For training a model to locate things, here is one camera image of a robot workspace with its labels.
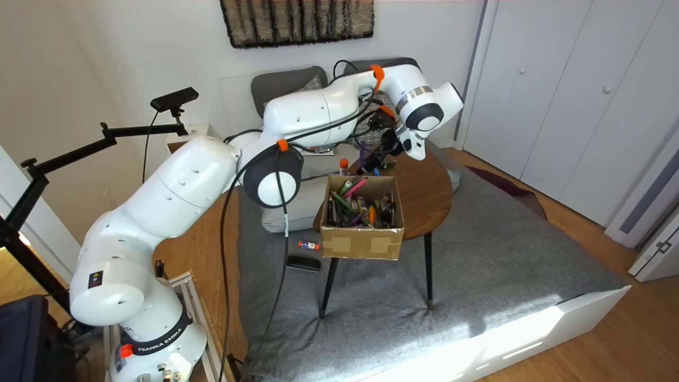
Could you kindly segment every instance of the bed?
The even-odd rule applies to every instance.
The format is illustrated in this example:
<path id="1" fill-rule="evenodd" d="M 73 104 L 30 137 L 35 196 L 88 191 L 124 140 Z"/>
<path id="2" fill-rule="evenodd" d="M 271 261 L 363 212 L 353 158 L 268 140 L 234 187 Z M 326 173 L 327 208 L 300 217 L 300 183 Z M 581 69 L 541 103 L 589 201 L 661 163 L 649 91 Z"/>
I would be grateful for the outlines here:
<path id="1" fill-rule="evenodd" d="M 436 153 L 461 184 L 434 233 L 434 308 L 423 242 L 409 241 L 398 264 L 342 261 L 321 318 L 329 261 L 323 271 L 284 268 L 282 236 L 240 198 L 245 378 L 476 380 L 595 330 L 629 294 L 578 242 Z M 318 233 L 294 232 L 296 241 Z"/>

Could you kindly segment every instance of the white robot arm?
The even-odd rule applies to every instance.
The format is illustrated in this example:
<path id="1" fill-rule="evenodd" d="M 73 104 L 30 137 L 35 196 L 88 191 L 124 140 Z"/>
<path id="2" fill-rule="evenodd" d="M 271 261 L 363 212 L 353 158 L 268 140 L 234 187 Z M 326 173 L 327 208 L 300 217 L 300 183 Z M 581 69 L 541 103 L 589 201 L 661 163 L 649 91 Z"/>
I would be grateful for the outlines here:
<path id="1" fill-rule="evenodd" d="M 261 135 L 230 144 L 194 138 L 125 205 L 94 224 L 70 282 L 70 312 L 85 325 L 121 325 L 128 334 L 129 344 L 110 358 L 112 380 L 190 380 L 206 346 L 205 330 L 187 318 L 174 292 L 156 279 L 158 244 L 182 236 L 243 171 L 276 151 L 276 140 L 303 147 L 347 140 L 355 131 L 361 95 L 379 90 L 394 103 L 404 121 L 398 137 L 414 160 L 424 158 L 427 137 L 462 109 L 453 85 L 431 90 L 409 65 L 342 76 L 332 88 L 271 100 Z M 270 207 L 296 198 L 298 184 L 282 183 L 298 180 L 282 175 L 259 178 L 259 198 Z"/>

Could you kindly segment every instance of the white wall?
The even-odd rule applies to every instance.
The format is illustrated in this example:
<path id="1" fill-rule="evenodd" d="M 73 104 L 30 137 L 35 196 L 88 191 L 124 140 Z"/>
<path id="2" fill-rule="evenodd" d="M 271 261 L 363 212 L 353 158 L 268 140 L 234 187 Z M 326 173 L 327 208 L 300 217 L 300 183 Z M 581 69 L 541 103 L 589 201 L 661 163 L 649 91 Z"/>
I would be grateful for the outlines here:
<path id="1" fill-rule="evenodd" d="M 0 214 L 9 217 L 28 189 L 28 177 L 15 166 L 2 147 L 0 175 Z M 77 268 L 80 247 L 43 198 L 25 218 L 21 233 L 30 241 L 30 248 L 40 257 L 40 261 L 68 285 Z"/>
<path id="2" fill-rule="evenodd" d="M 0 138 L 17 162 L 48 160 L 98 140 L 98 121 L 148 123 L 148 103 L 187 85 L 200 100 L 184 106 L 184 121 L 228 137 L 259 125 L 248 90 L 255 75 L 312 65 L 329 70 L 342 58 L 409 55 L 434 85 L 466 90 L 481 2 L 375 0 L 374 39 L 239 52 L 219 0 L 6 0 Z M 453 144 L 453 123 L 434 140 Z M 164 143 L 153 138 L 152 169 L 165 158 Z M 59 184 L 48 200 L 77 239 L 140 183 L 140 151 L 143 140 L 125 143 L 51 177 Z"/>

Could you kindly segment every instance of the door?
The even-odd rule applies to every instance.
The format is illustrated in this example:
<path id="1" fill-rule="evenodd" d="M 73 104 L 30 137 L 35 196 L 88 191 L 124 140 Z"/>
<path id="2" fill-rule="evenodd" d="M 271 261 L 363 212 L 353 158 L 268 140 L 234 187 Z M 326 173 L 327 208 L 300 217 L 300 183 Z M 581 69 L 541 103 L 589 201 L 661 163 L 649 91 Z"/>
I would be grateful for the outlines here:
<path id="1" fill-rule="evenodd" d="M 643 248 L 631 274 L 642 282 L 679 274 L 679 208 Z"/>
<path id="2" fill-rule="evenodd" d="M 466 151 L 522 177 L 589 9 L 590 0 L 496 5 Z"/>
<path id="3" fill-rule="evenodd" d="M 665 0 L 561 196 L 600 225 L 611 224 L 679 121 L 678 40 L 679 0 Z"/>
<path id="4" fill-rule="evenodd" d="M 562 198 L 652 31 L 661 5 L 663 0 L 592 2 L 536 140 L 522 175 L 525 183 L 556 200 Z"/>

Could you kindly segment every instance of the table leg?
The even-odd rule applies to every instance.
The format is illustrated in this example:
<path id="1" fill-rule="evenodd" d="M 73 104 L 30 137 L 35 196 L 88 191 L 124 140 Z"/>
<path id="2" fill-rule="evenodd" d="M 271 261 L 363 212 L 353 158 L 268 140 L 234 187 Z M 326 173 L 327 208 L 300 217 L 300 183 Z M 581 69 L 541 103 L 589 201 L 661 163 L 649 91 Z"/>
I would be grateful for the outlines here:
<path id="1" fill-rule="evenodd" d="M 424 236 L 424 271 L 427 271 L 427 305 L 434 302 L 434 282 L 431 282 L 431 232 Z"/>
<path id="2" fill-rule="evenodd" d="M 327 271 L 327 282 L 326 282 L 326 294 L 323 294 L 323 303 L 321 303 L 321 317 L 326 317 L 327 300 L 332 297 L 332 292 L 334 292 L 337 264 L 340 264 L 340 259 L 332 259 L 332 269 Z"/>

